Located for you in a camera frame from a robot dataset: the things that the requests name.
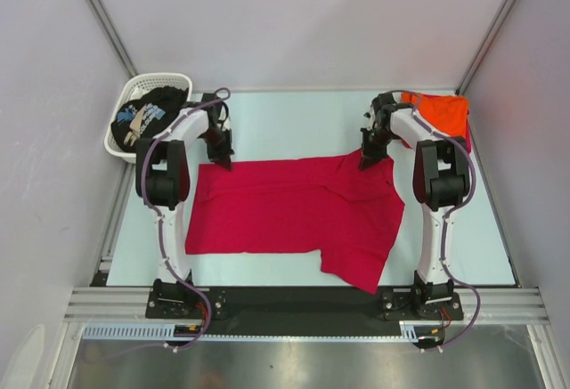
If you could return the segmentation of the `red polo shirt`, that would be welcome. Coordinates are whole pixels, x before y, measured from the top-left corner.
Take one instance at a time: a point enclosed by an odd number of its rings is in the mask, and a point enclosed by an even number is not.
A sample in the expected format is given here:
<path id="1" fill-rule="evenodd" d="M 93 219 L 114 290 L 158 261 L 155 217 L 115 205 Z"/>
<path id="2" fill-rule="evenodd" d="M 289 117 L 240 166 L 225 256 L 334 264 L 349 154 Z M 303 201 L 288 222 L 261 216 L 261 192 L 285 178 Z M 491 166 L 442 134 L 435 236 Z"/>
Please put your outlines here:
<path id="1" fill-rule="evenodd" d="M 188 255 L 303 254 L 321 270 L 376 292 L 404 203 L 391 158 L 361 169 L 361 152 L 199 166 Z"/>

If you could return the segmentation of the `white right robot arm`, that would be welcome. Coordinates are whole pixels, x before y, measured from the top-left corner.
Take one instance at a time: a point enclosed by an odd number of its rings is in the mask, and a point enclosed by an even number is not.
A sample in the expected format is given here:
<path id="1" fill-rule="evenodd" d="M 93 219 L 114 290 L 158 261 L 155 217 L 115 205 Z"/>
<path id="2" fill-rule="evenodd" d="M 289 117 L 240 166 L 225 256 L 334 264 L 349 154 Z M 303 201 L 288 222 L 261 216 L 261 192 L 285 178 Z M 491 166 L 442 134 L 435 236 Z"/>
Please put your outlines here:
<path id="1" fill-rule="evenodd" d="M 412 189 L 422 209 L 422 247 L 414 281 L 407 298 L 383 302 L 385 317 L 398 309 L 405 317 L 437 320 L 460 300 L 454 289 L 459 284 L 451 274 L 448 247 L 452 240 L 455 213 L 472 199 L 476 171 L 463 137 L 452 137 L 435 128 L 420 115 L 422 97 L 404 101 L 404 90 L 375 97 L 361 129 L 360 170 L 367 170 L 388 158 L 387 146 L 402 140 L 415 152 Z"/>

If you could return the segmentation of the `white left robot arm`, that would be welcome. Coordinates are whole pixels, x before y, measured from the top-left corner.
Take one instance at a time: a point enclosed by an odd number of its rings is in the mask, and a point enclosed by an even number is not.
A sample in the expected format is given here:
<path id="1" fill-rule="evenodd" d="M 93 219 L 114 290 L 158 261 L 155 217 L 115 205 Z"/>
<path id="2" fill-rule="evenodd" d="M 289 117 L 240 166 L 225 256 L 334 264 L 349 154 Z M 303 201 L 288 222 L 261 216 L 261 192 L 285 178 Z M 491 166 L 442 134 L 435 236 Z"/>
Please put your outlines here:
<path id="1" fill-rule="evenodd" d="M 191 193 L 187 149 L 203 140 L 210 161 L 232 169 L 230 97 L 230 90 L 222 87 L 205 93 L 200 101 L 188 101 L 163 132 L 136 144 L 135 188 L 152 213 L 159 245 L 158 275 L 145 312 L 148 319 L 182 319 L 196 310 L 208 316 L 208 299 L 192 282 L 185 251 L 184 205 Z"/>

